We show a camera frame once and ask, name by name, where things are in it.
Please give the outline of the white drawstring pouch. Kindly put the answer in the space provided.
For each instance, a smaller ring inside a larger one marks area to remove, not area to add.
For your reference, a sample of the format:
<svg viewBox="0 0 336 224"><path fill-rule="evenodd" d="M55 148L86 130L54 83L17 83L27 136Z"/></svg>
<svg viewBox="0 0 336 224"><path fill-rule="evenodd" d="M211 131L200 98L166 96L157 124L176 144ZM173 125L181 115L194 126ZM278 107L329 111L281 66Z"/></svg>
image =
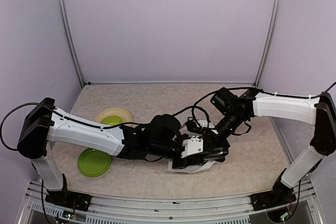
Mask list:
<svg viewBox="0 0 336 224"><path fill-rule="evenodd" d="M207 126L206 129L214 130L214 132L217 133L217 131L215 130L215 126L214 126L213 123L208 123L208 126ZM187 130L185 124L183 124L183 126L181 127L181 130L182 130L182 133L184 134L183 135L183 140L191 138L192 136L196 136L196 137L202 138L202 135L198 135L196 133L189 132ZM171 172L171 173L183 173L183 174L193 174L193 173L202 172L204 170L207 170L207 169L211 168L212 165L216 162L216 161L210 161L209 163L207 163L207 164L205 164L203 166L199 166L199 167L192 166L192 167L183 168L183 169L173 169L172 168L172 160L173 159L169 160L167 170L169 172Z"/></svg>

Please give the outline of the black silver hair clipper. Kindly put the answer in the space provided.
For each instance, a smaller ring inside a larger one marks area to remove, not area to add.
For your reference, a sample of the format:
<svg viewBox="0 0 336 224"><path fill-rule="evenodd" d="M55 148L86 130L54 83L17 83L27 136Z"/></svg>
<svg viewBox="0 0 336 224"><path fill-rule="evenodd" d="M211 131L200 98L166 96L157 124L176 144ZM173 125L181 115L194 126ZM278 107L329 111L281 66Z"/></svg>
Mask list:
<svg viewBox="0 0 336 224"><path fill-rule="evenodd" d="M173 169L183 169L192 166L203 166L210 161L224 162L225 157L229 154L228 148L215 148L213 151L205 154L194 154L185 158L177 158L172 160Z"/></svg>

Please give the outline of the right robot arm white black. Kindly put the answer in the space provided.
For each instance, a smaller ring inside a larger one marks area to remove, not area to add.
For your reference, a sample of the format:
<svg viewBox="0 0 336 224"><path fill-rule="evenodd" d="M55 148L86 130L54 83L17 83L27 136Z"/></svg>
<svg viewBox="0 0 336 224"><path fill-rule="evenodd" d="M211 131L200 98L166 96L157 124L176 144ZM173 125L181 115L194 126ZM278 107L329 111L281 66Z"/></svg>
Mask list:
<svg viewBox="0 0 336 224"><path fill-rule="evenodd" d="M242 123L256 116L314 125L309 146L284 170L269 192L268 199L273 205L287 199L300 179L312 172L324 157L335 152L335 105L328 92L315 97L302 97L249 88L238 97L230 89L221 88L215 91L211 103L224 116L214 130L204 133L204 142L211 149L228 149L227 138Z"/></svg>

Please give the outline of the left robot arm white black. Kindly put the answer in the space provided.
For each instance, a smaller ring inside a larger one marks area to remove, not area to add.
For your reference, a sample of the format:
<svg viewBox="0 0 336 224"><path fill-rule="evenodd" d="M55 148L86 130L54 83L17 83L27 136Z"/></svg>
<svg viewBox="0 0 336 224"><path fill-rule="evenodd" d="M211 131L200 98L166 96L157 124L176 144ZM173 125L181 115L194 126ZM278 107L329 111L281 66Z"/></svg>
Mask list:
<svg viewBox="0 0 336 224"><path fill-rule="evenodd" d="M66 177L49 152L51 142L88 147L121 159L143 160L148 155L156 155L176 160L191 155L187 140L180 133L181 124L173 115L157 115L149 123L123 122L108 126L66 113L55 107L54 99L44 98L39 103L29 102L13 108L1 125L26 106L33 109L24 119L17 146L8 146L4 139L1 143L30 159L48 193L64 206L73 201L74 195L67 189Z"/></svg>

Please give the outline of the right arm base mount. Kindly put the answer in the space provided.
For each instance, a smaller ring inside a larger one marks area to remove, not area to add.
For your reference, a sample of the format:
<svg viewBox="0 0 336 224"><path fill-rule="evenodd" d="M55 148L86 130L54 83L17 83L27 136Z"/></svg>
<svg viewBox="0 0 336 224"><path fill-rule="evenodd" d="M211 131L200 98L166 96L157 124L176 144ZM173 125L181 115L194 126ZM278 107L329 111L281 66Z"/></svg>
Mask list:
<svg viewBox="0 0 336 224"><path fill-rule="evenodd" d="M250 196L254 211L278 207L297 200L292 189L289 191L269 190Z"/></svg>

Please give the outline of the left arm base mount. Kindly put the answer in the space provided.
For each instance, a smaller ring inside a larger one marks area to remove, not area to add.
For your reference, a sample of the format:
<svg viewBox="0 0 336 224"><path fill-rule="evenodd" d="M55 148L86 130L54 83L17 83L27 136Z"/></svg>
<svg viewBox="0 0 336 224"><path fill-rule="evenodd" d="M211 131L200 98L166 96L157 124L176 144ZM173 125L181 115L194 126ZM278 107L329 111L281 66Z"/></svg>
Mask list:
<svg viewBox="0 0 336 224"><path fill-rule="evenodd" d="M48 191L45 200L56 206L87 212L92 196L74 191Z"/></svg>

